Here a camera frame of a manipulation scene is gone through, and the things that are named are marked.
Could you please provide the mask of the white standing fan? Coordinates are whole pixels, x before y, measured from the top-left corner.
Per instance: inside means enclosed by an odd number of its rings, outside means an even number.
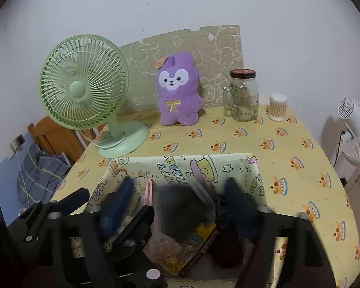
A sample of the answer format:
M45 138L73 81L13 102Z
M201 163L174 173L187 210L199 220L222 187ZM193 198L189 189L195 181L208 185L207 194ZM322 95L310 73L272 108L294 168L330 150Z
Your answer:
M360 100L344 98L337 112L346 130L340 134L334 165L342 153L348 163L360 167Z

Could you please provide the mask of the wall power socket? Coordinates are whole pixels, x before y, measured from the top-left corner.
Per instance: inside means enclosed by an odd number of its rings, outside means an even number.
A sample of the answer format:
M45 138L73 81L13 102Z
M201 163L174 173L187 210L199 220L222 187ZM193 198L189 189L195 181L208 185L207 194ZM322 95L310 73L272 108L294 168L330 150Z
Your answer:
M10 148L12 149L13 153L16 153L24 143L25 139L23 135L20 134L15 140L10 143Z

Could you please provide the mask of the pink paper packet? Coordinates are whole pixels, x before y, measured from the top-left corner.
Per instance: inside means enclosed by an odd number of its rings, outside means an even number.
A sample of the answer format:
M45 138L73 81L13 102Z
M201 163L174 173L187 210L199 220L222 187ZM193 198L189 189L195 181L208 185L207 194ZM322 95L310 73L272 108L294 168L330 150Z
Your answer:
M156 182L154 180L149 180L145 187L143 205L154 206L155 190L156 190Z

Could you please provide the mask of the green desk fan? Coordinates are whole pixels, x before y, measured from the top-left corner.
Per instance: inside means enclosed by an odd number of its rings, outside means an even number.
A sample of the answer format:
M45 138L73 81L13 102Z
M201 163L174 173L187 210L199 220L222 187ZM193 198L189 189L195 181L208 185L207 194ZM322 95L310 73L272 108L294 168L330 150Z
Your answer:
M128 89L129 69L120 49L97 35L60 42L39 74L41 101L52 120L76 131L107 125L92 142L105 158L127 155L149 136L142 122L118 121Z

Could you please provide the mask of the patterned fabric storage box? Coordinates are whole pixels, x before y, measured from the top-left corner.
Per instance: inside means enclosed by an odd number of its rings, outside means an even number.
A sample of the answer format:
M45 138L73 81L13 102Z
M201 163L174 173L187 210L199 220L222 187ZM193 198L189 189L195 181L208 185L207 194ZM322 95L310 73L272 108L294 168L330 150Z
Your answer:
M193 180L204 182L213 191L217 208L217 195L223 194L225 181L228 178L234 178L242 191L251 194L258 204L265 205L267 203L256 156L249 153L239 153L227 155L120 157L114 159L93 191L88 205L101 204L108 194L119 189L123 178L127 175L133 178L135 191L130 200L128 211L123 217L123 227L144 206L145 187L149 180L156 182L156 190L161 185L185 185ZM185 281L193 287L234 287L237 281L236 271L234 269L224 270L213 267L208 259L210 255L209 249L210 247L185 276ZM180 276L174 275L169 281L171 287L179 286L182 283L183 280L180 279Z

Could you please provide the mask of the grey plaid blanket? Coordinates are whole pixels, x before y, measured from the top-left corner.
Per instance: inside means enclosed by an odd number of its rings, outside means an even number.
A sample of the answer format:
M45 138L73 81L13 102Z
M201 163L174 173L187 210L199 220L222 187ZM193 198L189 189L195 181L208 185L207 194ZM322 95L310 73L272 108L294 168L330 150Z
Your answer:
M49 155L38 144L32 144L17 176L20 207L27 209L37 202L50 202L70 169L59 155Z

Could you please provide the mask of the glass jar with lid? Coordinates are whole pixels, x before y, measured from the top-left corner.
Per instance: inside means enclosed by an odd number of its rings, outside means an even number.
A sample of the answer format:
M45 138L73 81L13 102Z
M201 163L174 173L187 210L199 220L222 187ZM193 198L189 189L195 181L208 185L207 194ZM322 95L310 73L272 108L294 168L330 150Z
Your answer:
M248 122L258 116L259 84L256 71L234 69L230 71L231 81L224 87L224 107L238 122Z

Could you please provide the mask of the purple plush bunny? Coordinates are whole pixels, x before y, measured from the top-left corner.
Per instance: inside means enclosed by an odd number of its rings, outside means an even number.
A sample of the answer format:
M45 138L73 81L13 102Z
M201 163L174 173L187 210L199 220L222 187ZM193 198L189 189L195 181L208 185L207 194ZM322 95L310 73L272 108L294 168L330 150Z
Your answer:
M192 126L199 120L204 104L199 95L200 76L192 53L180 52L156 61L155 87L161 124Z

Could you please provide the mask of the clear pack of pens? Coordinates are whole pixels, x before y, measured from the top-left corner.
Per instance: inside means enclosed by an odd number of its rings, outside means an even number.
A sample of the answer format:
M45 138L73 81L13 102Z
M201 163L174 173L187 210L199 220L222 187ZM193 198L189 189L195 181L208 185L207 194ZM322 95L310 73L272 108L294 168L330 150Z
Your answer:
M171 275L179 275L186 264L198 253L190 245L181 245L161 231L159 219L151 225L152 236L144 248L144 253L154 263L158 263Z

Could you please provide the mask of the green cartoon board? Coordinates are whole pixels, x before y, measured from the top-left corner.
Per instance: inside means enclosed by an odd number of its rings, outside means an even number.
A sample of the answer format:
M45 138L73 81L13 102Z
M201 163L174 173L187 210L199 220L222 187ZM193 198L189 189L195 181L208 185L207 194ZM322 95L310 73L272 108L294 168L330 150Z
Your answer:
M151 36L121 47L129 67L129 90L120 114L156 109L155 64L161 58L187 51L200 74L203 108L223 105L223 88L232 69L243 68L240 27L214 25Z

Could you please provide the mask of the dark grey sock bundle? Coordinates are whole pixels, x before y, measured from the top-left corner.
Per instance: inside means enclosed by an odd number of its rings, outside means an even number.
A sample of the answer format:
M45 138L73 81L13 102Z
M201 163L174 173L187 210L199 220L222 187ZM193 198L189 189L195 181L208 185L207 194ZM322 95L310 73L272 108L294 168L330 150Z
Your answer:
M210 225L216 220L213 191L197 180L159 186L155 206L161 232L178 243L185 242L200 224Z

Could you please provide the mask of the yellow dark snack packet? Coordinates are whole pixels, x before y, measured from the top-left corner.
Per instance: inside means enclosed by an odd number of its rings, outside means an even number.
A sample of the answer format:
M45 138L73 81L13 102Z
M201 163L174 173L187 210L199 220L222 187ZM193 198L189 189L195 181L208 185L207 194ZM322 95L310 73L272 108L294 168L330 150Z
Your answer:
M200 224L180 249L165 249L158 264L171 275L185 277L206 253L217 234L215 223L208 226Z

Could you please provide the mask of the yellow cartoon tablecloth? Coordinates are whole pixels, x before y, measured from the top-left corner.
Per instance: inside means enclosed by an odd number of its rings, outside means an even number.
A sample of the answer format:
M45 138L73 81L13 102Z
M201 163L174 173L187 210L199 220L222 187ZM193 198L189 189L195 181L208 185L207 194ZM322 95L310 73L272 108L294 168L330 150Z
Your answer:
M125 157L227 155L256 156L266 205L276 213L307 214L323 242L334 272L336 287L350 287L360 273L360 241L345 189L323 149L304 124L288 111L282 122L273 122L265 107L249 122L225 115L223 107L208 107L194 126L162 126L158 111L120 117L147 125L150 135ZM93 193L109 164L90 144L76 161L54 199L61 200L84 187Z

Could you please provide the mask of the black plastic bag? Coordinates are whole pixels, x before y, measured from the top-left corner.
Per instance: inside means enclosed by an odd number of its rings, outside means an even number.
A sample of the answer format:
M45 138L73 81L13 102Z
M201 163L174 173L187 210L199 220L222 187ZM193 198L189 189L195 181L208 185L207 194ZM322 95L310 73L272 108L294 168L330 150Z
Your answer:
M226 197L217 195L216 209L217 234L210 246L210 257L214 267L219 269L237 269L244 264L244 238L240 235Z

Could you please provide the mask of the wooden bed headboard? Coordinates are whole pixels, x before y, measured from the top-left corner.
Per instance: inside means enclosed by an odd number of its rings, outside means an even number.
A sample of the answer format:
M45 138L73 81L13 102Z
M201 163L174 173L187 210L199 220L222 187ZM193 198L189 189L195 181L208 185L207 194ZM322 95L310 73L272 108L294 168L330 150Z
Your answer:
M83 161L82 155L89 146L91 138L95 138L96 129L75 131L60 126L49 116L37 124L28 127L33 141L50 155L64 153L73 162Z

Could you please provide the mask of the cotton swab container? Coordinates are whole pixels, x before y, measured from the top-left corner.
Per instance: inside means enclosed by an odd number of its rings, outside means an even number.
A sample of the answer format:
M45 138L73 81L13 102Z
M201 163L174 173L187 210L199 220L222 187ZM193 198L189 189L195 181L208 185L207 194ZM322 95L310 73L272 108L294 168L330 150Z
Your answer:
M272 93L269 97L268 116L275 122L282 122L287 110L287 96L280 93Z

